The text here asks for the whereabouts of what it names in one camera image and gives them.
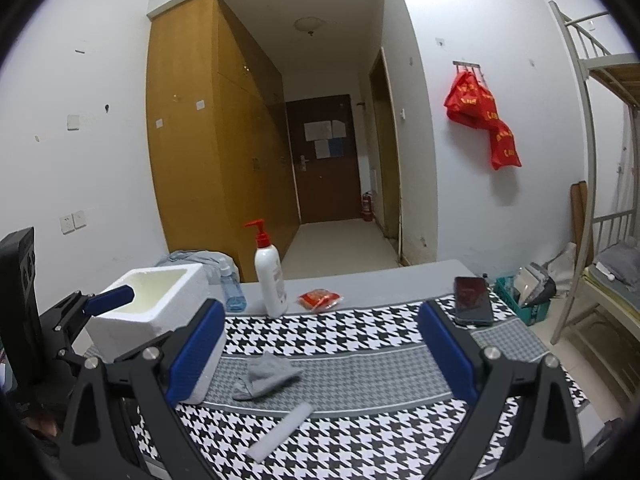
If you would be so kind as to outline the black smartphone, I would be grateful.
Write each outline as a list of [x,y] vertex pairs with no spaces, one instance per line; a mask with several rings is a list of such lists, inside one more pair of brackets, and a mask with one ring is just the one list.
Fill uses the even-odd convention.
[[454,320],[462,326],[489,326],[494,322],[484,278],[457,276],[454,279]]

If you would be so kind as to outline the white styrofoam box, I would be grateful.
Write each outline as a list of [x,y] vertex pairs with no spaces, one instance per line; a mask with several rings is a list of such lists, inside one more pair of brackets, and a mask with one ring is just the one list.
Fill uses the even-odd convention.
[[134,301],[95,316],[87,325],[93,344],[107,362],[186,326],[209,293],[209,282],[199,263],[134,269],[108,290],[120,285],[134,289]]

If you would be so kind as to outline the grey sock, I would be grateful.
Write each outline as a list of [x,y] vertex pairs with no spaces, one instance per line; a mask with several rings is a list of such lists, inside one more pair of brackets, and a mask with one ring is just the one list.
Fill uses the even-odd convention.
[[302,376],[303,371],[290,361],[270,352],[246,362],[245,374],[233,385],[232,399],[253,401],[269,396],[273,391]]

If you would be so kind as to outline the blue spray bottle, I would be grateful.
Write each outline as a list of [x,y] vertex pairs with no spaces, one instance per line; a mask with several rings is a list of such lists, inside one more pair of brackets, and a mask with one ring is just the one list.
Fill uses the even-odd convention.
[[231,266],[226,262],[219,267],[219,281],[226,310],[231,313],[244,312],[247,306],[245,296]]

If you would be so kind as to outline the green storage basket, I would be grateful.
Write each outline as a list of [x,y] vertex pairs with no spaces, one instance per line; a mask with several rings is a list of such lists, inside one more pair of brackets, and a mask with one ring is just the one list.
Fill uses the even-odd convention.
[[521,266],[518,273],[495,280],[498,297],[528,326],[546,319],[556,284],[537,263]]

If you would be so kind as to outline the light blue draped cloth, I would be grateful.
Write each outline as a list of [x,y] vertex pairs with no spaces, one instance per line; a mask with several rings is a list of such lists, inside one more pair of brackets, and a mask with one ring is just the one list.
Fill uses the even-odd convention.
[[203,266],[207,281],[211,285],[220,284],[219,269],[228,266],[234,278],[240,280],[240,271],[234,260],[223,252],[211,250],[176,250],[163,256],[157,261],[156,266],[178,266],[178,264],[199,263]]

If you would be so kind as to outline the white red pump bottle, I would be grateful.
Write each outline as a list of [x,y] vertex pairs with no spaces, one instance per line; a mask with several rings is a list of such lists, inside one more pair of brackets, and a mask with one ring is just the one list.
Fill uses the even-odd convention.
[[254,267],[267,315],[270,318],[280,318],[288,310],[280,254],[277,247],[271,243],[264,220],[256,219],[247,222],[245,226],[254,226],[257,229]]

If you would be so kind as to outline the red snack packet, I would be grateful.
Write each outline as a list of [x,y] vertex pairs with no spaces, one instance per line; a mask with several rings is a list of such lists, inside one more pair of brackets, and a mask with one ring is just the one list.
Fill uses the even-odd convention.
[[324,288],[310,290],[297,298],[297,303],[301,307],[314,313],[329,311],[342,301],[343,297],[340,294]]

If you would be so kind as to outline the red fire extinguisher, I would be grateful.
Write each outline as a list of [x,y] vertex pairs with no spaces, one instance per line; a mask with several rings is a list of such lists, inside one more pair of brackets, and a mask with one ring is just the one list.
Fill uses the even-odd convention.
[[370,192],[365,192],[361,196],[361,217],[365,222],[371,222],[374,219],[373,200]]

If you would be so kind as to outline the metal bunk bed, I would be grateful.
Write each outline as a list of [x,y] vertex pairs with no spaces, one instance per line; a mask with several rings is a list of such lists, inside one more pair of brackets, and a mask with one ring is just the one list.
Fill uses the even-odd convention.
[[596,114],[593,107],[593,83],[597,82],[604,90],[615,96],[623,105],[630,125],[631,155],[638,151],[639,118],[639,59],[633,53],[612,53],[597,40],[584,24],[595,18],[605,18],[603,11],[570,18],[551,0],[550,10],[558,22],[559,30],[565,41],[565,47],[573,66],[577,81],[578,96],[585,127],[585,167],[586,178],[572,187],[570,197],[583,200],[584,218],[574,223],[576,229],[576,260],[572,284],[566,297],[554,332],[550,338],[557,344],[561,336],[597,310],[608,309],[632,332],[638,330],[637,323],[629,314],[620,310],[620,303],[606,296],[596,285],[588,281],[588,268],[597,255],[601,244],[613,244],[620,238],[634,232],[637,226],[638,191],[631,191],[631,205],[621,211],[597,214],[598,192],[601,180],[601,154],[597,135]]

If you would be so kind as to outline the wooden wardrobe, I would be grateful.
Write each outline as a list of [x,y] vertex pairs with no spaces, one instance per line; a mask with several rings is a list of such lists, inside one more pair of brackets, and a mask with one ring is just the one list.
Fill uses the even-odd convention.
[[277,67],[224,0],[188,0],[152,19],[145,101],[168,248],[224,252],[255,281],[247,222],[280,252],[299,226]]

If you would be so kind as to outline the red hanging bag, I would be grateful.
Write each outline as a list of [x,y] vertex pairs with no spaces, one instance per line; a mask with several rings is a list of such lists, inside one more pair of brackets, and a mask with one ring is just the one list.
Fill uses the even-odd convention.
[[457,70],[444,107],[452,122],[488,132],[493,170],[522,166],[513,132],[501,120],[494,96],[472,70]]

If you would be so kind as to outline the dark brown entrance door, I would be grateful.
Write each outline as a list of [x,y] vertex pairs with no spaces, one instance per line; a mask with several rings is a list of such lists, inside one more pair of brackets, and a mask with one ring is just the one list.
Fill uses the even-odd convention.
[[361,185],[350,96],[290,101],[286,114],[300,221],[358,218]]

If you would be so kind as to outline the ceiling lamp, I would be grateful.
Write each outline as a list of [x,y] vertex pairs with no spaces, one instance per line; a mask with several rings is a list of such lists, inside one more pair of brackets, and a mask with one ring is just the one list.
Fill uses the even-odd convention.
[[322,27],[326,24],[325,20],[322,18],[317,18],[316,16],[304,16],[303,18],[298,18],[294,22],[294,28],[298,32],[303,32],[308,36],[314,36],[317,30],[322,29]]

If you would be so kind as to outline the white wall socket pair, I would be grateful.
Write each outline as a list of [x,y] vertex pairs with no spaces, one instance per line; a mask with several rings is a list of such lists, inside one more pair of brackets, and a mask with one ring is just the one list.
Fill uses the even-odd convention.
[[87,226],[87,218],[85,211],[83,210],[78,210],[72,214],[66,214],[59,218],[58,221],[60,222],[60,229],[63,235],[73,233]]

